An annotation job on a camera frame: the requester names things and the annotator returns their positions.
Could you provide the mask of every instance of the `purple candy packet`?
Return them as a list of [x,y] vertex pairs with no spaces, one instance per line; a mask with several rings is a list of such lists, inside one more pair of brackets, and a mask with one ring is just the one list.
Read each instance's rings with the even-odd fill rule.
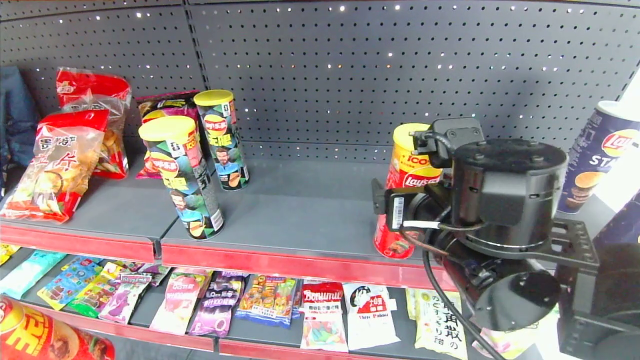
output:
[[189,335],[215,334],[224,338],[229,332],[231,310],[240,299],[243,289],[242,273],[216,272],[198,306]]

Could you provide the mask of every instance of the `pegboard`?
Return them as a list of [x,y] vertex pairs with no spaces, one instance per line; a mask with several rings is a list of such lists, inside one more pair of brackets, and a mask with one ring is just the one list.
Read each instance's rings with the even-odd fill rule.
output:
[[[59,66],[124,76],[135,97],[204,88],[181,6],[68,13],[0,26],[0,62],[21,69],[42,115],[59,109]],[[135,113],[126,136],[138,135]]]
[[141,6],[180,5],[181,0],[119,0],[119,1],[0,1],[0,19],[12,20],[91,10],[134,8]]
[[568,149],[640,60],[634,8],[330,1],[191,12],[211,86],[234,92],[241,134],[258,142],[391,145],[403,122],[475,116],[488,137]]

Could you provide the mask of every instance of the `red snack bag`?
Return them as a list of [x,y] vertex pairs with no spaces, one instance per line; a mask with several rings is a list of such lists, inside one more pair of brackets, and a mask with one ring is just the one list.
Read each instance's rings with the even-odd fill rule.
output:
[[87,110],[42,119],[33,160],[0,216],[67,221],[98,162],[108,116],[108,110]]
[[124,179],[129,171],[122,131],[131,105],[131,87],[119,76],[89,70],[58,68],[56,91],[63,111],[109,110],[109,120],[94,173]]
[[0,295],[3,360],[115,360],[107,339],[71,327]]

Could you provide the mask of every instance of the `chip bag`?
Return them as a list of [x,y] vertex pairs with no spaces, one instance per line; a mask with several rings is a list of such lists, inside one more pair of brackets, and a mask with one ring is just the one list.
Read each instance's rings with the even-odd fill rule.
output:
[[0,295],[5,360],[115,360],[113,344]]
[[108,110],[55,113],[42,119],[34,158],[0,216],[67,221],[98,162]]
[[63,111],[109,110],[100,156],[94,173],[110,179],[124,179],[129,171],[122,131],[131,105],[131,87],[119,76],[90,70],[58,68],[56,91]]
[[[200,141],[198,132],[198,108],[193,96],[199,91],[174,92],[155,96],[136,98],[142,124],[159,117],[182,115],[193,119],[196,124],[196,141]],[[145,154],[145,167],[138,172],[136,179],[162,179],[156,166],[150,160],[149,151]]]
[[18,250],[20,250],[18,245],[0,244],[0,265],[9,260]]

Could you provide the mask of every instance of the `blue candy packet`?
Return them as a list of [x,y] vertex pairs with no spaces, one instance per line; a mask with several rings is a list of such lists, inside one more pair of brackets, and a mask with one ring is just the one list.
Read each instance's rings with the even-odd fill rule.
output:
[[67,255],[62,252],[34,251],[27,260],[16,266],[0,281],[0,293],[7,294],[14,299],[20,299],[65,256]]
[[296,283],[289,277],[251,275],[234,316],[288,329]]

